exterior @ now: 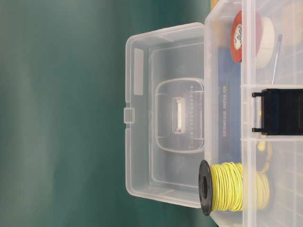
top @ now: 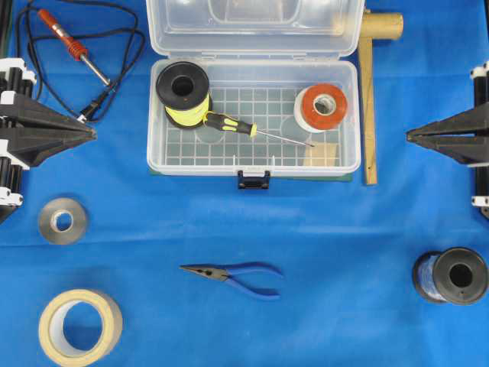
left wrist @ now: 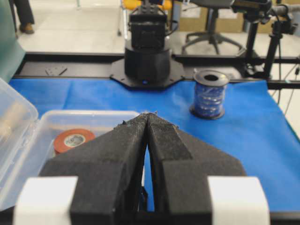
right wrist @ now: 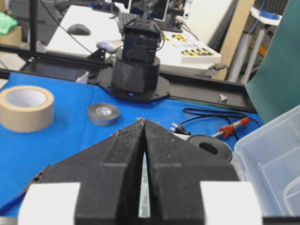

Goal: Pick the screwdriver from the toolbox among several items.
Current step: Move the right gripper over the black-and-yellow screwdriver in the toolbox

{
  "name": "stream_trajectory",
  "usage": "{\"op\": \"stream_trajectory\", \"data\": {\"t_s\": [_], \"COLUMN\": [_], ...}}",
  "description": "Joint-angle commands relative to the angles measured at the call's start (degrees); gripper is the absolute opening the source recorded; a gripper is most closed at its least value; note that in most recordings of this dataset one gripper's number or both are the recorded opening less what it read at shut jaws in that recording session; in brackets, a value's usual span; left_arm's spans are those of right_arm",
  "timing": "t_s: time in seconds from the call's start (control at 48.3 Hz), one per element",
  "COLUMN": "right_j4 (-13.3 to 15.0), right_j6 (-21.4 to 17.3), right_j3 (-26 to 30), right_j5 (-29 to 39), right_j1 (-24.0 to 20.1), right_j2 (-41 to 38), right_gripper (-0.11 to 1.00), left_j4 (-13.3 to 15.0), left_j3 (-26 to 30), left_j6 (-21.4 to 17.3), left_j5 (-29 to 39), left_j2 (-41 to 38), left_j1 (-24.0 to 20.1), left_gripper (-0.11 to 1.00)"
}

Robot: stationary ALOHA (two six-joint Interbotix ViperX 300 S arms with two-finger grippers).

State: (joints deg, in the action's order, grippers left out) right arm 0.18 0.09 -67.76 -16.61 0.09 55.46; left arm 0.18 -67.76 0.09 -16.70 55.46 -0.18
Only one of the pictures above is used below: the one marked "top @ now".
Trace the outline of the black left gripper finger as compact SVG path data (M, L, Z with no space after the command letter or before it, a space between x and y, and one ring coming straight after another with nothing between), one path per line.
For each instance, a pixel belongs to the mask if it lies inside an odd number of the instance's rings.
M1 93L1 117L9 121L19 122L24 127L85 132L93 138L96 136L96 131L93 128L77 119L62 115L15 91Z
M91 134L4 135L1 136L1 157L10 158L12 164L23 169L30 169L55 154L95 140L96 135Z

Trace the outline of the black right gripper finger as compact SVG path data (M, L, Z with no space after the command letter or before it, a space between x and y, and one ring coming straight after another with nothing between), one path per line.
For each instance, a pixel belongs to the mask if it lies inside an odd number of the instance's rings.
M488 165L488 137L410 136L407 141L437 151L465 165Z
M488 133L488 105L479 105L452 117L431 122L406 133L410 136L439 136Z

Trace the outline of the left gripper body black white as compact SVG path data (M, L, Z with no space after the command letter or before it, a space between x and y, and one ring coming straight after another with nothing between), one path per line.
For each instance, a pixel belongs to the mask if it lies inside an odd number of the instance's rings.
M17 96L32 96L37 77L30 71L24 59L1 59L1 221L4 222L23 203L21 194L22 174L29 166L14 156L13 130L22 124L13 115L11 107Z

